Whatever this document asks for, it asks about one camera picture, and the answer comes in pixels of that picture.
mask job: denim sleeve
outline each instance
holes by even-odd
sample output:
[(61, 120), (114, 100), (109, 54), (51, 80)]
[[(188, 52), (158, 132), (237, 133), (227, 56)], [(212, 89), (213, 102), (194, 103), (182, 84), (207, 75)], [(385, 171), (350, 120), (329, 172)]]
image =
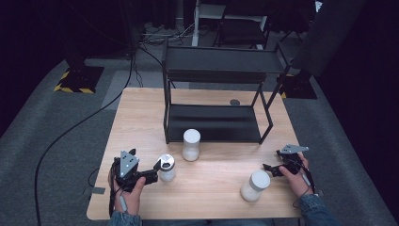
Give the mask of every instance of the denim sleeve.
[(108, 226), (141, 226), (141, 219), (139, 215), (132, 216), (114, 211)]
[(341, 225), (327, 210), (322, 200), (316, 195), (304, 195), (300, 198), (300, 209), (306, 226)]

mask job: white jar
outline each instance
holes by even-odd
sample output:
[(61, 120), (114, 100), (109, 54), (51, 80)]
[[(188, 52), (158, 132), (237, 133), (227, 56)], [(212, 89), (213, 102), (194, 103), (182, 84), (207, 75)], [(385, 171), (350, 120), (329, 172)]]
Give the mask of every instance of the white jar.
[(159, 178), (165, 182), (172, 181), (176, 176), (176, 171), (174, 169), (175, 161), (173, 156), (168, 153), (164, 153), (158, 158), (158, 161), (159, 160), (161, 160)]
[(189, 129), (184, 132), (183, 158), (187, 161), (195, 161), (200, 156), (200, 132)]
[(241, 186), (241, 195), (248, 202), (257, 201), (262, 192), (270, 185), (270, 177), (263, 170), (252, 173), (249, 180)]

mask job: gray carpet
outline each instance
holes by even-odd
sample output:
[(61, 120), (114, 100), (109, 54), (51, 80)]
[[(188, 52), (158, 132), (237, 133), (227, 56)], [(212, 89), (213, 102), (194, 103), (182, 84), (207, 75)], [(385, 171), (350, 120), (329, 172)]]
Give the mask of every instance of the gray carpet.
[[(200, 37), (209, 44), (212, 33)], [(271, 40), (279, 35), (274, 34)], [(295, 36), (284, 44), (295, 53), (300, 44)], [(161, 46), (148, 46), (160, 59)], [(3, 194), (0, 225), (35, 225), (35, 168), (47, 147), (67, 129), (105, 106), (118, 96), (127, 81), (130, 62), (125, 59), (89, 59), (89, 66), (103, 66), (104, 73), (94, 94), (53, 91), (68, 68), (61, 62), (38, 85), (24, 108), (0, 139), (0, 191)], [(143, 51), (136, 56), (144, 87), (161, 87), (161, 67)], [(331, 212), (343, 225), (397, 225), (372, 181), (359, 162), (343, 128), (331, 110), (322, 90), (311, 80), (317, 100), (284, 99), (299, 143), (309, 146), (305, 153), (317, 190)], [(269, 76), (265, 90), (275, 85)], [(138, 87), (136, 74), (131, 87)], [(179, 84), (191, 89), (251, 89), (248, 86), (218, 84)], [(106, 225), (86, 216), (90, 185), (94, 184), (105, 145), (115, 117), (117, 103), (110, 105), (63, 136), (45, 155), (39, 176), (42, 225)], [(295, 219), (277, 219), (277, 225), (296, 225)]]

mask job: person's right hand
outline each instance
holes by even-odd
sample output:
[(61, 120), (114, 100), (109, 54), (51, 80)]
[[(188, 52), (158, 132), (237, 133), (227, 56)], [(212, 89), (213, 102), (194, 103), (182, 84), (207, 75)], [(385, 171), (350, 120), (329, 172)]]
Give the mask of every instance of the person's right hand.
[[(305, 168), (308, 168), (309, 167), (308, 160), (302, 154), (299, 154), (299, 157), (302, 160)], [(313, 194), (311, 188), (306, 184), (305, 180), (302, 177), (302, 174), (305, 173), (303, 169), (301, 169), (300, 172), (297, 173), (296, 175), (293, 175), (289, 170), (287, 170), (283, 166), (279, 167), (279, 171), (282, 173), (282, 175), (284, 175), (287, 178), (288, 183), (291, 186), (291, 189), (298, 198), (300, 198), (302, 195)]]

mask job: black cable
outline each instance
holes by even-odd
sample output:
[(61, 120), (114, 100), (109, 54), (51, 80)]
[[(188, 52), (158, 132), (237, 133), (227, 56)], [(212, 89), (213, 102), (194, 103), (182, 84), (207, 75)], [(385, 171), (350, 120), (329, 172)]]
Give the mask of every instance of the black cable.
[(306, 193), (308, 193), (309, 189), (310, 189), (310, 187), (308, 186), (308, 189), (306, 189), (306, 191), (305, 191), (299, 198), (297, 198), (297, 199), (293, 202), (293, 207), (294, 207), (294, 208), (299, 208), (299, 207), (300, 207), (300, 205), (297, 204), (297, 203), (299, 202), (299, 200), (300, 200), (300, 198), (301, 198), (302, 196), (304, 196)]
[(126, 183), (126, 182), (124, 182), (123, 185), (121, 185), (118, 188), (118, 190), (115, 191), (115, 188), (114, 188), (114, 185), (115, 185), (114, 183), (116, 180), (115, 167), (118, 167), (119, 165), (120, 165), (120, 160), (118, 162), (118, 161), (115, 161), (115, 159), (114, 159), (111, 169), (109, 170), (108, 184), (111, 189), (109, 191), (108, 213), (109, 213), (110, 218), (112, 217), (112, 213), (114, 212), (115, 197), (116, 197), (117, 193), (121, 190), (121, 188), (125, 186), (125, 183)]
[[(131, 61), (130, 61), (130, 72), (129, 72), (129, 78), (127, 79), (127, 82), (125, 84), (126, 88), (129, 84), (129, 81), (132, 77), (132, 70), (133, 70), (133, 57), (131, 57)], [(41, 219), (40, 219), (40, 208), (39, 208), (39, 195), (38, 195), (38, 179), (39, 179), (39, 170), (40, 170), (40, 165), (41, 162), (44, 159), (44, 156), (50, 151), (50, 149), (61, 139), (63, 138), (66, 134), (68, 134), (71, 130), (73, 130), (74, 128), (76, 128), (77, 126), (79, 126), (80, 124), (82, 124), (83, 122), (87, 121), (88, 119), (90, 119), (91, 117), (95, 116), (96, 114), (98, 114), (100, 111), (106, 109), (108, 106), (110, 106), (112, 103), (114, 103), (116, 100), (118, 100), (118, 98), (121, 96), (121, 94), (123, 93), (123, 91), (120, 92), (120, 94), (115, 97), (114, 100), (112, 100), (110, 103), (108, 103), (107, 105), (103, 106), (102, 108), (98, 109), (97, 111), (95, 111), (94, 113), (92, 113), (91, 115), (87, 116), (86, 118), (82, 119), (81, 121), (79, 121), (77, 124), (75, 124), (74, 126), (72, 126), (71, 128), (69, 128), (68, 130), (66, 130), (64, 133), (62, 133), (60, 136), (58, 136), (50, 145), (49, 147), (47, 147), (47, 149), (44, 151), (44, 153), (41, 155), (40, 160), (38, 165), (36, 166), (36, 171), (35, 171), (35, 206), (36, 206), (36, 218), (38, 220), (38, 226), (41, 225)]]
[(180, 32), (180, 30), (179, 30), (179, 28), (176, 26), (176, 30), (178, 31), (178, 39), (179, 39), (179, 41), (180, 41), (180, 44), (179, 45), (183, 45), (184, 43), (183, 43), (183, 39), (182, 39), (182, 36), (181, 35), (184, 35), (183, 33), (181, 33)]
[(136, 65), (136, 56), (132, 56), (134, 59), (133, 59), (133, 68), (135, 69), (135, 72), (136, 72), (136, 80), (137, 80), (137, 82), (138, 82), (138, 85), (141, 87), (141, 88), (143, 88), (144, 87), (144, 84), (143, 84), (143, 78), (141, 77), (141, 74), (138, 72), (138, 70), (137, 70), (137, 65)]
[(165, 41), (165, 39), (168, 38), (169, 39), (169, 43), (171, 42), (176, 42), (176, 41), (181, 41), (183, 42), (183, 39), (180, 35), (176, 36), (176, 35), (166, 35), (164, 38), (158, 38), (158, 39), (153, 39), (153, 40), (147, 40), (147, 41), (142, 41), (142, 43), (146, 43), (152, 46), (159, 46), (162, 45)]
[[(154, 55), (150, 54), (150, 52), (148, 52), (148, 51), (147, 51), (146, 49), (144, 49), (143, 47), (138, 46), (138, 48), (140, 48), (142, 51), (144, 51), (145, 53), (147, 53), (148, 55), (150, 55), (150, 57), (154, 58), (154, 59), (159, 63), (159, 65), (161, 65), (161, 68), (162, 68), (162, 63), (161, 63), (161, 61), (159, 61), (159, 59), (157, 59)], [(174, 85), (174, 83), (173, 83), (173, 82), (170, 82), (170, 83), (171, 83), (172, 86), (176, 89), (176, 86)]]
[(99, 169), (100, 169), (100, 168), (95, 169), (95, 170), (89, 175), (89, 177), (88, 177), (88, 185), (89, 185), (89, 186), (94, 187), (94, 185), (92, 185), (91, 182), (90, 182), (90, 178), (91, 178), (91, 176), (94, 174), (94, 172), (96, 172), (96, 171), (99, 170)]
[(152, 32), (152, 33), (151, 33), (146, 39), (144, 39), (143, 41), (149, 41), (151, 36), (153, 36), (154, 34), (160, 32), (160, 31), (163, 30), (163, 29), (164, 29), (163, 26), (158, 27), (158, 29), (157, 29), (156, 31)]

